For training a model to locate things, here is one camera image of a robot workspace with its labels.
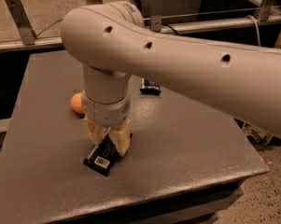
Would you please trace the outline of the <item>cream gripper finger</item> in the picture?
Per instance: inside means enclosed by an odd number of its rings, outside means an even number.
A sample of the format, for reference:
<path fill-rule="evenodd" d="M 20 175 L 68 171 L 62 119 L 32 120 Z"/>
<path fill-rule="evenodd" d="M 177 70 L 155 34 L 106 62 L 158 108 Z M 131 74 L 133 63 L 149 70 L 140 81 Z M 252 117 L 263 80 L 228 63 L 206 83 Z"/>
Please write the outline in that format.
<path fill-rule="evenodd" d="M 112 127 L 108 136 L 115 145 L 119 155 L 123 157 L 130 147 L 132 122 L 130 119 L 124 120 L 119 126 Z"/>
<path fill-rule="evenodd" d="M 107 135 L 106 128 L 88 120 L 87 117 L 85 117 L 83 121 L 88 131 L 91 142 L 96 146 L 99 145 Z"/>

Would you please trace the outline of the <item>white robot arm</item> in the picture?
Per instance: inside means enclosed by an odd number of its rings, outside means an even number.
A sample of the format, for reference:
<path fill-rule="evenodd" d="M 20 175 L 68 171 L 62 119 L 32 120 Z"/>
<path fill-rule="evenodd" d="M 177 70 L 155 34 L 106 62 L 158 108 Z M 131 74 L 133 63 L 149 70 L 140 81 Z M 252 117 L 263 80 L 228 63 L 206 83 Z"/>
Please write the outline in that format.
<path fill-rule="evenodd" d="M 281 49 L 154 33 L 122 1 L 71 10 L 61 38 L 83 65 L 83 111 L 92 127 L 126 119 L 135 75 L 281 138 Z"/>

